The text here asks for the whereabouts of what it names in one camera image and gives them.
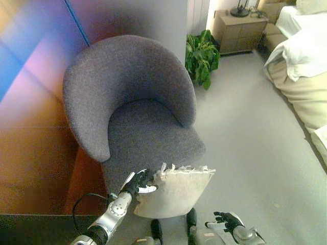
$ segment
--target wooden cabinet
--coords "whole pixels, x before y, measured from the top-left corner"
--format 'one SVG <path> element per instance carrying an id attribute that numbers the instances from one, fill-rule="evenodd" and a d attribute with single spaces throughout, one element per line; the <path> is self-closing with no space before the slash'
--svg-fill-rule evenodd
<path id="1" fill-rule="evenodd" d="M 228 10 L 220 10 L 215 12 L 212 35 L 222 55 L 251 51 L 260 41 L 266 24 L 266 18 L 234 17 Z"/>

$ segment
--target table lamp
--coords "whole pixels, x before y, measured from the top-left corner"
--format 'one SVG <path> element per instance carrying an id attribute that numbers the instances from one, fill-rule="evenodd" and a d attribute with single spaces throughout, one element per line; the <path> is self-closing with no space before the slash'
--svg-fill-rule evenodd
<path id="1" fill-rule="evenodd" d="M 249 10 L 245 9 L 245 6 L 247 5 L 248 0 L 245 1 L 245 5 L 243 6 L 241 4 L 241 0 L 239 0 L 239 4 L 237 5 L 237 8 L 233 8 L 230 11 L 230 14 L 235 17 L 245 17 L 249 15 Z"/>

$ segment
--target gray armchair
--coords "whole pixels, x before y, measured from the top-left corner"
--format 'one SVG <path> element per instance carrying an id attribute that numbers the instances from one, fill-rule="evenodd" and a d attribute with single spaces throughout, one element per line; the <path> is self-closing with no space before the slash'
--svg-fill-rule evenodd
<path id="1" fill-rule="evenodd" d="M 205 151 L 192 125 L 192 81 L 158 42 L 126 35 L 100 41 L 67 69 L 63 97 L 78 143 L 102 162 L 107 189 L 131 171 L 192 163 Z"/>

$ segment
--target white wall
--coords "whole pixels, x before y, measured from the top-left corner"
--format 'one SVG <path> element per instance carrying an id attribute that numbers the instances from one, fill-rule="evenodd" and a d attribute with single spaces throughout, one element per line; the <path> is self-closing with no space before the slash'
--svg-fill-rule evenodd
<path id="1" fill-rule="evenodd" d="M 210 0 L 188 1 L 188 34 L 199 35 L 203 30 L 206 29 L 209 3 Z"/>
<path id="2" fill-rule="evenodd" d="M 188 0 L 71 0 L 91 41 L 122 34 L 162 43 L 184 63 Z"/>

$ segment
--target bed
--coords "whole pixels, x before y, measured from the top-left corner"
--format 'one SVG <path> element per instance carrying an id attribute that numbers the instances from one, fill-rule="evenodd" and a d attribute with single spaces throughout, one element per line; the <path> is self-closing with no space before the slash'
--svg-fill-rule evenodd
<path id="1" fill-rule="evenodd" d="M 273 50 L 265 72 L 293 105 L 327 165 L 327 12 L 299 13 L 296 6 L 282 8 L 276 26 L 288 39 Z"/>

